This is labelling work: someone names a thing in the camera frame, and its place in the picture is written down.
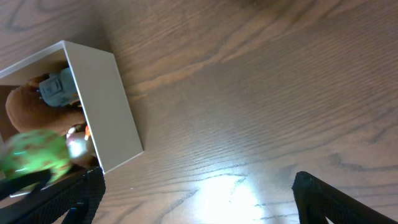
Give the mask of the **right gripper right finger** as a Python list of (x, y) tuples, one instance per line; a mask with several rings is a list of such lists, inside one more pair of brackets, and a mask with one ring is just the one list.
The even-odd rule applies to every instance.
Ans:
[(296, 173), (292, 190), (301, 224), (397, 224), (308, 172)]

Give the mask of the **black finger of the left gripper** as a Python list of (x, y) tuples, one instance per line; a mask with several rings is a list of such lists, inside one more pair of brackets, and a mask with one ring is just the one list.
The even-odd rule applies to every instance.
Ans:
[(33, 172), (14, 179), (3, 179), (1, 181), (1, 200), (23, 188), (33, 185), (29, 195), (40, 192), (52, 178), (50, 169)]

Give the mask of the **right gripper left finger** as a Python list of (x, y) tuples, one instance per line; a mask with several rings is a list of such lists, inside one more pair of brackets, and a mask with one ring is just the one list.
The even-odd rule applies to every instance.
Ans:
[(102, 168), (81, 170), (2, 208), (1, 223), (53, 223), (64, 216), (63, 223), (89, 224), (105, 190)]

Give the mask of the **green ball with orange numbers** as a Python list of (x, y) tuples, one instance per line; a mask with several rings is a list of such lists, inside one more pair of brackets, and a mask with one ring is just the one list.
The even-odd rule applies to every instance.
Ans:
[(50, 170), (54, 182), (72, 167), (66, 139), (58, 133), (36, 129), (19, 133), (5, 143), (1, 154), (1, 171), (8, 179)]

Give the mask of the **white pink toy animal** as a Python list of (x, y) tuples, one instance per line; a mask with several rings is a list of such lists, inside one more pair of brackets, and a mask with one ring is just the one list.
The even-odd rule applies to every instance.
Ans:
[(66, 134), (66, 145), (72, 163), (89, 167), (96, 159), (96, 152), (90, 129), (80, 124), (71, 127)]

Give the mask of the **brown plush toy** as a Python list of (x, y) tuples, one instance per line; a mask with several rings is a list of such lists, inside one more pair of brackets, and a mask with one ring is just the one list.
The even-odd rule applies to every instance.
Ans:
[(39, 83), (48, 78), (48, 73), (32, 78), (8, 94), (6, 113), (19, 132), (47, 129), (63, 136), (71, 127), (86, 123), (82, 109), (51, 107), (40, 99)]

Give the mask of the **grey yellow toy truck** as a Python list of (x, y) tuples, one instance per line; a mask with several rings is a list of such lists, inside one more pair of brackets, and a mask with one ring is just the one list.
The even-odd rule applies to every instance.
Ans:
[(51, 107), (64, 107), (80, 100), (71, 69), (51, 73), (39, 83), (40, 99)]

